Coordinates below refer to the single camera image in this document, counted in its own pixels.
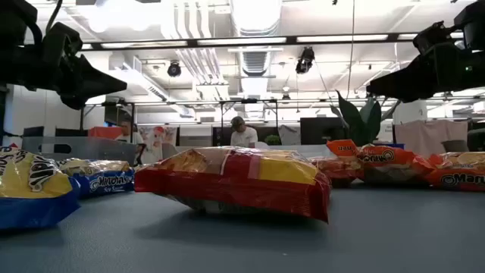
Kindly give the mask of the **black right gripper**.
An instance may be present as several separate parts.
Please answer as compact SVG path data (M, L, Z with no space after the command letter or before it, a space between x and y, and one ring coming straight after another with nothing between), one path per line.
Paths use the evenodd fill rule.
M407 67L377 78L367 91L408 103L478 87L485 87L485 51L442 44L433 56L419 55Z

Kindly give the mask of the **blue Maruchan noodle pack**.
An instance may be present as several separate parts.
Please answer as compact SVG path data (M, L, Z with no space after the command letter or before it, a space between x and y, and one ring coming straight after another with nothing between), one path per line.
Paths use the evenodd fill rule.
M69 158L57 164L80 185L81 199L134 191L135 171L128 162Z
M0 231L55 226L78 210L79 191L54 160L0 146Z

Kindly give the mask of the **red Maruchan noodle pack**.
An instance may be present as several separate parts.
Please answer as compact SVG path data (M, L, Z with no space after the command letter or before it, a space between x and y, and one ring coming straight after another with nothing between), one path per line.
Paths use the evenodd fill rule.
M354 157L314 157L310 161L330 179L333 188L348 188L364 177L364 169Z
M222 146L143 165L134 187L199 212L279 212L327 221L331 182L295 151Z

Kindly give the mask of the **orange-red Maruchan noodle pack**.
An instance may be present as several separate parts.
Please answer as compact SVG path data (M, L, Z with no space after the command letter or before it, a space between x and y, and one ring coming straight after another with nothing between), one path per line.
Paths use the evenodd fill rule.
M429 162L433 170L425 179L432 187L485 192L485 152L447 152Z

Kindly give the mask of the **snake plant in white pot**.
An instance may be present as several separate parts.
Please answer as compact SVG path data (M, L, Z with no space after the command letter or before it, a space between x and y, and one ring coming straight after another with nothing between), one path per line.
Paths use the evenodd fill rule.
M342 120L348 132L348 138L356 146L372 144L380 132L381 122L391 118L397 106L401 104L400 100L396 100L390 109L382 112L378 99L370 96L366 98L364 106L358 110L349 100L344 99L338 90L336 94L338 107L332 105L330 108Z

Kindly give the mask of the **red-orange panel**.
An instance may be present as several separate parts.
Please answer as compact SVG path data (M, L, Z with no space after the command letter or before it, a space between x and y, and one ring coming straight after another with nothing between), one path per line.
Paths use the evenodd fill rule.
M88 130L89 137L105 138L115 140L122 134L120 127L92 127Z

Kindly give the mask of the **person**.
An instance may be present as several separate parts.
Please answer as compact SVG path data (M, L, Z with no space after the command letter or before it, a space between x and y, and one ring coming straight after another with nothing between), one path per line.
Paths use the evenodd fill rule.
M117 141L131 143L136 145L136 157L134 165L142 164L142 154L145 150L145 142L142 136L139 134L135 125L132 125L131 121L125 120L120 123L121 134L116 138Z
M255 147L255 144L258 142L256 129L248 127L240 116L236 116L231 120L231 127L233 129L230 138L231 146Z

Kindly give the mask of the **beige hanging cloth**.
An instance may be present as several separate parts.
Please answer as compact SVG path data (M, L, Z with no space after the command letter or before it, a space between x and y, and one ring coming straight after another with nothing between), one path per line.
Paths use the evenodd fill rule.
M412 121L394 126L396 142L405 150L428 158L445 152L442 142L468 138L466 121Z

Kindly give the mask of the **dark gray plastic bin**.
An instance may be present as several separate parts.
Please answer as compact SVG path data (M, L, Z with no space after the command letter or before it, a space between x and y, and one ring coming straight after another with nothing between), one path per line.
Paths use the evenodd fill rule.
M22 149L54 160L80 158L125 161L132 165L136 157L135 144L87 136L24 137Z

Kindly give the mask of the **colourful poster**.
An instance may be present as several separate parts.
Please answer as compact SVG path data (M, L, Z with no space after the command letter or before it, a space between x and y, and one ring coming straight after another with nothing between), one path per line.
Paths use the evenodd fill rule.
M139 134L145 143L145 148L141 155L141 162L143 164L151 164L161 161L163 159L162 145L165 143L170 143L174 146L177 141L177 132L177 127L139 127Z

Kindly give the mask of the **gray office chair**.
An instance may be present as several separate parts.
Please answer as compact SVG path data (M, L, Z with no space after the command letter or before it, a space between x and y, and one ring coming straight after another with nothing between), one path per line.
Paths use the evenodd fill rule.
M441 142L446 152L468 152L468 144L465 140L447 140Z

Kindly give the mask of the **large black monitor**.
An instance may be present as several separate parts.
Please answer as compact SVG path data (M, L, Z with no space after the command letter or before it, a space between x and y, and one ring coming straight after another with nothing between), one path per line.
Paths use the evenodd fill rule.
M302 145L326 144L347 138L346 128L339 118L300 118Z

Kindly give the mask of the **black office chair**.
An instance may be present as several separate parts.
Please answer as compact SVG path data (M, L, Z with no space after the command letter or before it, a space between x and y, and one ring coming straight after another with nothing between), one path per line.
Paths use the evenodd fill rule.
M485 152L485 128L469 130L467 138L469 151Z

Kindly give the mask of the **blue-gray table mat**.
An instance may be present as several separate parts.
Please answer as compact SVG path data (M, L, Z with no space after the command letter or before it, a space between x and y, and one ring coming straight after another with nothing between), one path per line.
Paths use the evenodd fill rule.
M334 190L330 220L199 215L149 193L0 232L0 273L485 273L485 193Z

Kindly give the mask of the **white ceiling air duct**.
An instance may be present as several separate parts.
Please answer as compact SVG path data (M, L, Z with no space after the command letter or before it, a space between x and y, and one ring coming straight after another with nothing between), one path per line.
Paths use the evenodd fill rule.
M282 0L230 0L230 16L237 36L276 36Z

